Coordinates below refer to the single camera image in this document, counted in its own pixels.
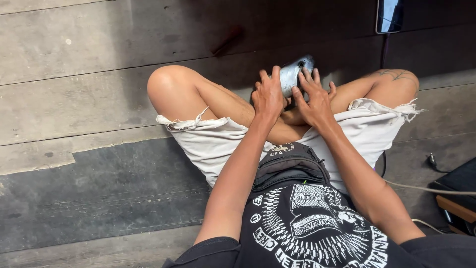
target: t-shirt sleeve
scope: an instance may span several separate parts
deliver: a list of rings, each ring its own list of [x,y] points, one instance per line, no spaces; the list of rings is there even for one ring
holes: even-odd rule
[[[175,261],[168,258],[162,268],[232,268],[239,250],[236,239],[215,237],[194,245]]]
[[[434,235],[400,244],[426,267],[474,267],[476,237]]]

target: waist bag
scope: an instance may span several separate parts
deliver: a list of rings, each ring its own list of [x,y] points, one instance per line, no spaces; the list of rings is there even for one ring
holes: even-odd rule
[[[292,142],[272,148],[259,162],[253,192],[290,180],[329,184],[329,172],[311,147]]]

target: white shorts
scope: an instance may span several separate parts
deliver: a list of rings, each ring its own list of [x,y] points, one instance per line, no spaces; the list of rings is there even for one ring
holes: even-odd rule
[[[347,111],[335,114],[334,117],[351,144],[373,168],[383,151],[392,146],[392,141],[403,123],[410,122],[422,111],[417,110],[413,101],[390,109],[370,99],[357,99],[349,105]],[[195,120],[172,122],[158,115],[157,122],[167,125],[167,129],[185,154],[213,187],[225,162],[245,136],[248,128],[237,124],[229,117],[201,120],[205,110]],[[326,160],[331,184],[341,192],[347,193],[336,163],[319,133],[310,128],[297,142],[310,146],[320,159]],[[273,144],[266,142],[261,159],[273,147],[275,147]]]

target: man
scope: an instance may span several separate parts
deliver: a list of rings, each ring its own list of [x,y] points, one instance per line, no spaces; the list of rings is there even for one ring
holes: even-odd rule
[[[298,77],[309,102],[293,88],[297,109],[284,113],[277,66],[271,78],[260,71],[254,109],[185,67],[151,75],[157,121],[214,186],[195,245],[164,267],[469,265],[472,237],[425,237],[372,169],[403,122],[419,112],[411,104],[416,77],[379,70],[337,88],[331,82],[328,94],[317,69],[313,75],[304,68]],[[250,194],[260,159],[273,144],[295,141],[326,160],[330,184],[290,181]]]

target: white cable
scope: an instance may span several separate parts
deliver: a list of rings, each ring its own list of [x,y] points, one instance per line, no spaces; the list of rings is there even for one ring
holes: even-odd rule
[[[418,190],[423,190],[427,192],[432,192],[432,193],[437,193],[437,194],[445,194],[445,195],[462,195],[462,196],[476,196],[476,192],[459,192],[459,191],[445,191],[445,190],[436,190],[436,189],[430,189],[430,188],[425,188],[425,187],[418,187],[418,186],[410,186],[410,185],[405,185],[405,184],[399,184],[399,183],[394,183],[394,182],[389,182],[386,179],[384,179],[386,182],[397,185],[400,187],[406,187],[406,188],[412,188],[412,189],[418,189]]]
[[[419,222],[419,223],[421,223],[421,224],[424,224],[424,225],[426,225],[426,226],[432,228],[433,230],[435,230],[436,232],[438,232],[438,233],[440,233],[440,234],[442,234],[442,235],[445,235],[445,234],[446,234],[446,233],[443,233],[442,231],[436,229],[435,227],[431,226],[431,224],[428,224],[428,223],[426,223],[426,222],[424,222],[424,221],[422,221],[422,220],[412,219],[412,221],[414,221],[414,222],[416,221],[416,222]]]

